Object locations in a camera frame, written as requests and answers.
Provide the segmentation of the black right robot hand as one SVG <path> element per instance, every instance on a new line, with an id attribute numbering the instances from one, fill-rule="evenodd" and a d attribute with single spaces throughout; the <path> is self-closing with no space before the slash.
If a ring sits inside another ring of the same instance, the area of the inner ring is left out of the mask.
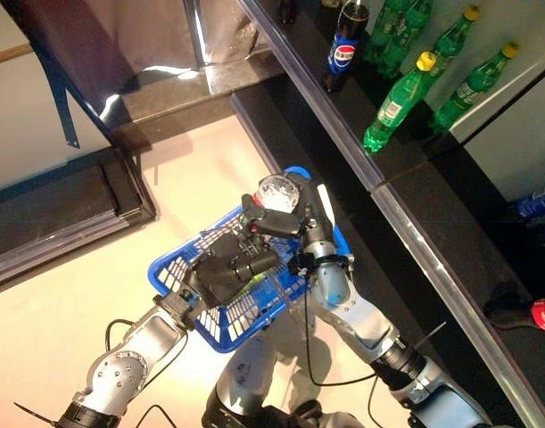
<path id="1" fill-rule="evenodd" d="M 305 247 L 330 242 L 333 223 L 312 181 L 296 175 L 272 175 L 255 194 L 241 198 L 244 227 L 253 233 L 282 238 L 300 236 Z"/>

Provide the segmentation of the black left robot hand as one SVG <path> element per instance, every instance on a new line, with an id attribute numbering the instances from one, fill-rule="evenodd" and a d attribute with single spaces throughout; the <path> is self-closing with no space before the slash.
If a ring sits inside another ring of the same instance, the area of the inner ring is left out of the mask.
<path id="1" fill-rule="evenodd" d="M 278 254 L 255 235 L 226 233 L 187 269 L 183 282 L 212 309 L 228 304 L 256 275 L 280 262 Z"/>

